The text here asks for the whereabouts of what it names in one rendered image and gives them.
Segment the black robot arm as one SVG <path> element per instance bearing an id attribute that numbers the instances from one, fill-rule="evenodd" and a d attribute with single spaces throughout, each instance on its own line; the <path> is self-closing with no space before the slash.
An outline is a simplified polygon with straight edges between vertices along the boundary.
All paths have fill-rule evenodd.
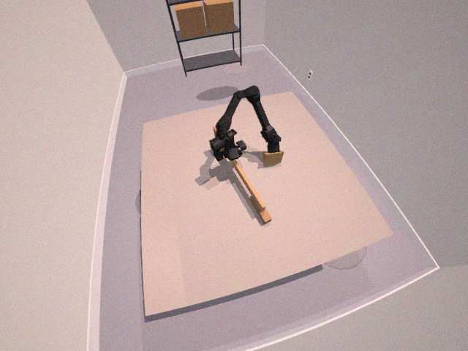
<path id="1" fill-rule="evenodd" d="M 268 152 L 275 153 L 280 152 L 279 142 L 281 142 L 280 136 L 277 135 L 276 130 L 270 125 L 263 106 L 260 102 L 260 90 L 258 86 L 250 86 L 243 91 L 237 91 L 233 94 L 229 105 L 223 116 L 216 123 L 216 137 L 209 140 L 211 149 L 216 153 L 224 146 L 231 146 L 234 144 L 234 135 L 237 132 L 234 129 L 230 129 L 232 123 L 233 114 L 238 107 L 241 99 L 247 98 L 252 104 L 254 111 L 258 117 L 262 131 L 260 132 L 263 138 L 268 142 Z M 231 160 L 238 159 L 242 155 L 242 150 L 239 150 L 237 146 L 227 149 L 227 153 L 230 155 Z"/>

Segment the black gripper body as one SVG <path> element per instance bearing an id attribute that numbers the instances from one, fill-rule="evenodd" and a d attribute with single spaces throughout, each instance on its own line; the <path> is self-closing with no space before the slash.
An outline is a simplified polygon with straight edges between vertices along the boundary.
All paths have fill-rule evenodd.
<path id="1" fill-rule="evenodd" d="M 224 159 L 224 157 L 229 156 L 228 153 L 227 153 L 227 149 L 229 149 L 229 147 L 232 148 L 234 146 L 237 146 L 237 148 L 240 148 L 242 151 L 246 150 L 246 144 L 245 144 L 244 141 L 239 140 L 238 142 L 236 142 L 236 144 L 235 144 L 235 141 L 234 141 L 234 144 L 232 144 L 231 146 L 226 146 L 225 145 L 224 150 L 222 150 L 222 152 L 220 150 L 217 151 L 216 153 L 214 152 L 214 156 L 215 156 L 216 160 L 220 161 L 220 160 Z"/>

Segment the long wooden rail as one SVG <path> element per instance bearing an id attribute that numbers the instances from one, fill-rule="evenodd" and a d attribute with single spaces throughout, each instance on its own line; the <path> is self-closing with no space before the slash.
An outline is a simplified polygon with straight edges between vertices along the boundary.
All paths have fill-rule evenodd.
<path id="1" fill-rule="evenodd" d="M 258 193 L 256 192 L 256 190 L 254 189 L 254 187 L 252 186 L 251 182 L 249 181 L 249 179 L 246 177 L 246 174 L 244 173 L 244 171 L 241 169 L 240 165 L 238 164 L 238 162 L 235 160 L 230 160 L 230 162 L 232 163 L 233 167 L 235 168 L 236 172 L 239 174 L 241 180 L 243 181 L 243 183 L 245 184 L 246 188 L 249 190 L 249 193 L 251 195 L 253 195 L 254 199 L 256 200 L 256 204 L 258 205 L 258 207 L 260 208 L 260 210 L 263 212 L 265 211 L 265 204 L 264 202 L 262 201 L 262 199 L 260 198 L 260 196 L 258 195 Z"/>

